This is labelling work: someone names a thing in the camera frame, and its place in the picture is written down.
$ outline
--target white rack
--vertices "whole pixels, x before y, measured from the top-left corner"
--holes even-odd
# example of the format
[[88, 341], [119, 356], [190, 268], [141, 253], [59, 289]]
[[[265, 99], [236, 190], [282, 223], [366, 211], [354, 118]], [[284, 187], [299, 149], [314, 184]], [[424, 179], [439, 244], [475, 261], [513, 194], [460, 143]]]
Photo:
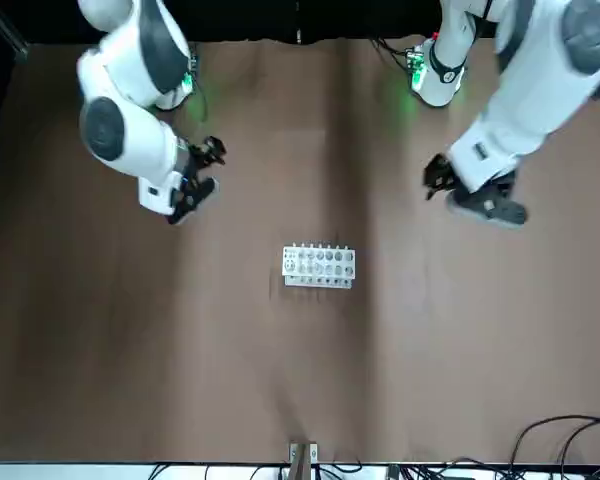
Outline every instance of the white rack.
[[288, 287], [350, 289], [356, 278], [356, 252], [339, 245], [294, 243], [282, 250], [282, 276]]

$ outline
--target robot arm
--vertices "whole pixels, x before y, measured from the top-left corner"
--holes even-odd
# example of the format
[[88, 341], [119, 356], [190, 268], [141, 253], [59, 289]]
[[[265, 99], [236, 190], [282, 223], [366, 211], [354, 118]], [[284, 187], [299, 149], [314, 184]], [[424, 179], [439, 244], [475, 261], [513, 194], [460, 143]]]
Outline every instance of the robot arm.
[[[450, 3], [442, 0], [447, 28], [441, 28], [434, 45], [423, 45], [425, 61], [434, 60], [414, 89], [436, 106], [451, 100], [460, 81], [450, 74], [450, 82], [444, 76], [441, 80], [436, 60], [449, 67], [464, 65], [470, 47], [466, 33], [464, 43], [443, 41], [443, 35], [462, 37], [458, 29], [468, 25], [468, 30], [473, 21], [464, 12], [479, 12], [487, 2], [461, 0], [462, 8], [468, 8], [464, 12]], [[425, 184], [431, 194], [453, 190], [448, 197], [452, 206], [521, 225], [526, 210], [509, 199], [519, 162], [600, 88], [600, 0], [495, 0], [488, 19], [499, 21], [500, 87], [467, 132], [429, 164]]]
[[219, 140], [190, 146], [145, 108], [173, 108], [191, 92], [189, 47], [161, 0], [134, 0], [125, 9], [86, 0], [80, 6], [97, 25], [113, 25], [97, 48], [78, 60], [84, 94], [80, 130], [88, 150], [105, 165], [138, 177], [141, 205], [170, 223], [182, 218], [217, 189], [213, 178], [198, 179], [199, 170], [223, 163]]

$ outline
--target brown tabletop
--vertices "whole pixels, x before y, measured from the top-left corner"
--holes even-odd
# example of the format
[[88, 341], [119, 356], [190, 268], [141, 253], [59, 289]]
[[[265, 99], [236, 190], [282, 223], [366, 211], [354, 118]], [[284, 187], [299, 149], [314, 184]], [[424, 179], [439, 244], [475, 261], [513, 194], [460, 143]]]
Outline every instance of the brown tabletop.
[[[424, 200], [491, 49], [429, 109], [365, 41], [205, 45], [209, 119], [172, 116], [227, 166], [173, 228], [81, 144], [84, 48], [34, 47], [0, 119], [0, 460], [278, 462], [304, 437], [323, 461], [502, 462], [534, 420], [600, 414], [600, 102], [529, 156], [522, 230]], [[285, 288], [301, 241], [355, 248], [354, 288]], [[569, 461], [600, 462], [600, 429]]]

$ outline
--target green led light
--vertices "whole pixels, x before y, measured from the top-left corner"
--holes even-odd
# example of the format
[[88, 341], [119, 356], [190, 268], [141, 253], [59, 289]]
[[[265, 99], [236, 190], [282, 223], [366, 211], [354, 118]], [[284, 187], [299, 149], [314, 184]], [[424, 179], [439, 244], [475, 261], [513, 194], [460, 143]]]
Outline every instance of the green led light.
[[427, 66], [422, 65], [418, 70], [413, 72], [411, 75], [411, 88], [414, 92], [419, 92], [422, 88], [422, 82], [424, 82], [424, 77], [427, 75]]

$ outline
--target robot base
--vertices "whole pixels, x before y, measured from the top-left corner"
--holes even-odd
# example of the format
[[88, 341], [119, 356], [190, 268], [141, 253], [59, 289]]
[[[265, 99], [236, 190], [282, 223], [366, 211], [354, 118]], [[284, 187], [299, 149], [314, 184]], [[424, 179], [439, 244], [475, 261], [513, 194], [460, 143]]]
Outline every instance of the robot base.
[[421, 45], [414, 47], [415, 52], [422, 52], [423, 65], [411, 75], [411, 90], [424, 103], [431, 107], [444, 107], [451, 102], [455, 93], [460, 89], [465, 68], [449, 83], [443, 83], [431, 64], [431, 48], [434, 40], [429, 38]]

